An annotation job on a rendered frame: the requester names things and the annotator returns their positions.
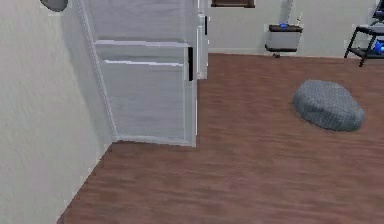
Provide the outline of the grey floor cushion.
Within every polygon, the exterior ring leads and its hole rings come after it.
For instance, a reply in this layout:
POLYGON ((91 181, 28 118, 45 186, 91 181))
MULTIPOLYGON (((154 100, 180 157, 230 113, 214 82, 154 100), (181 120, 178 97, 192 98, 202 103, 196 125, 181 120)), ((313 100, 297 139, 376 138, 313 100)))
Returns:
POLYGON ((304 81, 295 91, 292 105, 304 120, 332 131, 356 131, 365 118, 352 94, 331 81, 304 81))

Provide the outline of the white side table dark top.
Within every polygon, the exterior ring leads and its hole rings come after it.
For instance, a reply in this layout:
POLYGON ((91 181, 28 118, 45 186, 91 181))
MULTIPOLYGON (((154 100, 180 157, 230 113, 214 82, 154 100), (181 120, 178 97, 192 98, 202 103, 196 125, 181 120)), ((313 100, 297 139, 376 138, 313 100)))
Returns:
POLYGON ((289 25, 287 28, 280 28, 279 24, 268 26, 265 49, 272 52, 275 58, 281 53, 293 53, 298 50, 299 41, 303 28, 297 25, 289 25))

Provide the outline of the black metal shelf stand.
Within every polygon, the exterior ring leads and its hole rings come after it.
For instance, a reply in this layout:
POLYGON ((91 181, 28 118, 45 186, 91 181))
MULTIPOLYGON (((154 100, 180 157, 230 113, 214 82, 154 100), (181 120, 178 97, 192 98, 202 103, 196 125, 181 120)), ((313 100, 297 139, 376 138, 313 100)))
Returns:
POLYGON ((384 0, 376 0, 370 24, 355 27, 344 57, 347 58, 350 54, 359 57, 360 67, 367 59, 384 60, 384 53, 379 55, 374 51, 377 40, 384 41, 384 0))

